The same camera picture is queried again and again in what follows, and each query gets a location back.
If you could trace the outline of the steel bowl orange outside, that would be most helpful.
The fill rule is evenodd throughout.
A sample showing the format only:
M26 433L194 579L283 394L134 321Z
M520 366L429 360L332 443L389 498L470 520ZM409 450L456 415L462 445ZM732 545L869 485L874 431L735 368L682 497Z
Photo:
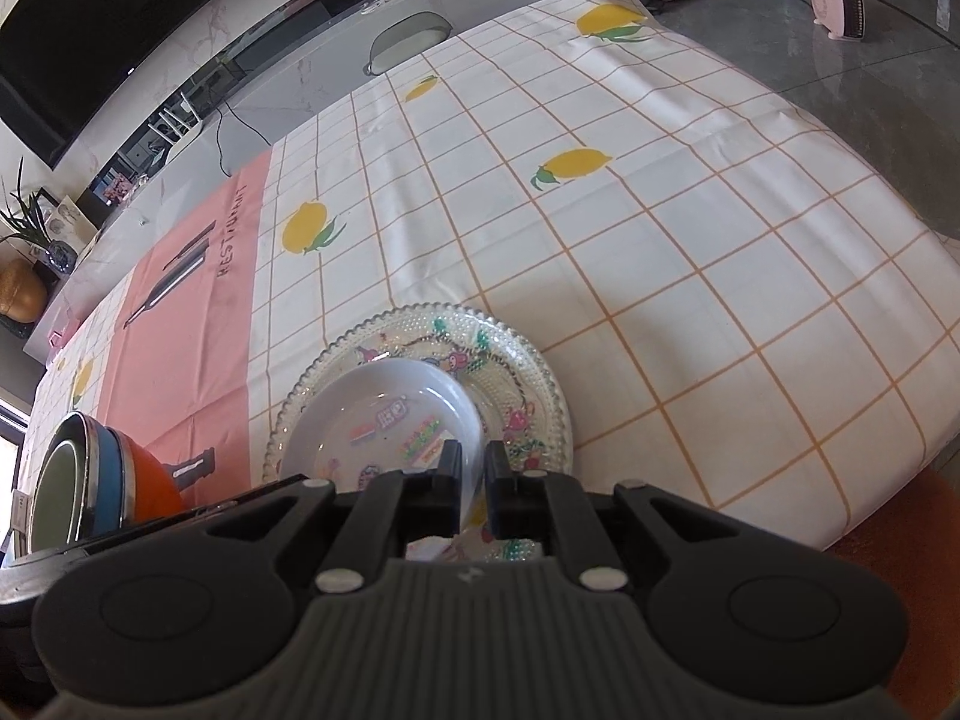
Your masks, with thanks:
M121 527L142 525L187 511L166 466L122 431L110 429L110 433L121 452Z

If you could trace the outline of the black wall television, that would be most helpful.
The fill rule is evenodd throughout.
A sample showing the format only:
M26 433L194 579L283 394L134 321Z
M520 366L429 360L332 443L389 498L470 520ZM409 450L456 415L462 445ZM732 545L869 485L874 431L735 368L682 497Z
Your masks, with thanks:
M16 0L2 23L2 121L55 167L110 95L210 0Z

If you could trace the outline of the pink electric heater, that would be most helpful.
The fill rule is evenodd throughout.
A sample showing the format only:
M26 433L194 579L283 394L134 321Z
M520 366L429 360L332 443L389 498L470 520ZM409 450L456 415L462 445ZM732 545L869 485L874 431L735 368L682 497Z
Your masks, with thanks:
M833 41L862 41L866 37L864 0L811 0L814 23Z

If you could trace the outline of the brown round vase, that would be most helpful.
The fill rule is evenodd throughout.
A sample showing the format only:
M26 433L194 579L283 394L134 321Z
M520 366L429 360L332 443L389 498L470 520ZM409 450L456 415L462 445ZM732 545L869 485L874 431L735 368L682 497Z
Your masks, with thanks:
M28 262L10 260L0 275L0 314L18 323L37 322L47 305L47 289Z

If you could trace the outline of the small white printed plate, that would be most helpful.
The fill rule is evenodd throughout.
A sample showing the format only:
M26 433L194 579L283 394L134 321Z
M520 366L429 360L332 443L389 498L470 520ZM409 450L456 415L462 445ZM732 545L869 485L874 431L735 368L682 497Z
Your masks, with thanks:
M344 493L361 491L381 473L438 468L441 450L462 450L460 518L480 489L483 424L467 390L425 361L382 358L327 372L291 397L272 437L281 476L325 478Z

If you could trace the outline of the steel bowl blue outside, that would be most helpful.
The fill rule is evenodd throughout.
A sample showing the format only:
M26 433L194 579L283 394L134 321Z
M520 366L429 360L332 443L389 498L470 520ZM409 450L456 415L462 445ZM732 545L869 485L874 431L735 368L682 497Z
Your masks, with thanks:
M122 525L125 505L124 462L119 442L107 427L83 413L73 415L82 449L82 504L78 536L94 538Z

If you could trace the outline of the white wifi router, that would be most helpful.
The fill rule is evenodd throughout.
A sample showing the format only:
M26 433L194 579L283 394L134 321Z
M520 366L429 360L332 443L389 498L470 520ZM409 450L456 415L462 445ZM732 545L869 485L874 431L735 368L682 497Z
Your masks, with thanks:
M200 137L203 130L202 117L197 114L184 93L176 94L171 103L163 104L158 110L158 117L161 124L167 128L167 132L158 130L158 133L169 143L166 161L171 163Z

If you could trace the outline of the checked lemon tablecloth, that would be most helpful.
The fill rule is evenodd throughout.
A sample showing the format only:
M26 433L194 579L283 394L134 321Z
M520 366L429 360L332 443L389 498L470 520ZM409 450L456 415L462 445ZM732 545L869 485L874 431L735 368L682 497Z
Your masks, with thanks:
M189 491L265 478L291 388L384 310L480 309L550 364L590 489L646 479L814 546L958 434L958 266L822 122L636 0L542 0L347 94L125 270L39 383Z

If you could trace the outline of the pink box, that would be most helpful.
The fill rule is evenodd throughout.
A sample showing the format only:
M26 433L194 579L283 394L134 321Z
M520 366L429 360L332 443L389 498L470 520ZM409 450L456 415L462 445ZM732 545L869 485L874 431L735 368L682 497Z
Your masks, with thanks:
M47 333L47 344L50 349L62 349L75 335L80 322L73 317L67 317L59 325L55 325Z

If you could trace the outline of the clear glass patterned plate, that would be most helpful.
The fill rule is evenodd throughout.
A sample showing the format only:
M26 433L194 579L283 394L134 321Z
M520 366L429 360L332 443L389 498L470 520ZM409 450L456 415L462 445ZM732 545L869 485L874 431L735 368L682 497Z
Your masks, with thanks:
M267 481L283 478L272 455L272 437L291 397L320 378L382 358L425 361L448 372L467 390L483 424L483 452L492 440L503 442L516 470L544 468L566 473L573 466L573 431L562 387L544 356L521 333L503 322L457 304L425 302L386 310L350 328L306 367L278 408L262 462ZM480 489L467 520L454 536L427 536L410 544L407 554L420 561L526 561L538 556L528 539L498 541L487 525L487 504Z

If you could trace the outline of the small plant blue vase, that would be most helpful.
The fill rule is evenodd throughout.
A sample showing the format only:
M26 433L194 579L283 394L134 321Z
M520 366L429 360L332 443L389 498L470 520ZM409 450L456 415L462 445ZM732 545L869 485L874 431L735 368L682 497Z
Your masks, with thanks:
M68 242L55 239L47 229L41 210L42 190L23 193L23 161L18 163L16 182L8 192L14 206L5 205L2 208L2 223L8 231L2 236L2 241L21 241L31 245L43 254L50 270L59 273L62 277L71 275L75 270L78 254Z

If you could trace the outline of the white marble tv cabinet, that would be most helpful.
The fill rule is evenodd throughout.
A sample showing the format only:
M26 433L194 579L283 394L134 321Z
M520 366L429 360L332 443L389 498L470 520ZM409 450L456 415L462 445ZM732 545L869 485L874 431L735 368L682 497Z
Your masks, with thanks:
M82 323L172 226L245 163L281 142L321 110L352 93L368 76L370 47L405 16L432 11L462 32L537 0L387 0L345 16L245 83L203 126L200 137L135 190L110 216L70 277L52 294L26 340L25 355L43 366L55 349L47 333L67 317Z

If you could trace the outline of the white round stool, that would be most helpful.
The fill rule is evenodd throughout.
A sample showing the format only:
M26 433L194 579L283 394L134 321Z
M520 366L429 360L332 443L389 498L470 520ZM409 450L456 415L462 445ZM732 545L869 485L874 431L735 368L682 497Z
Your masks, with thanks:
M439 13L419 11L405 16L374 39L363 71L368 76L384 75L425 50L444 43L451 32L451 23Z

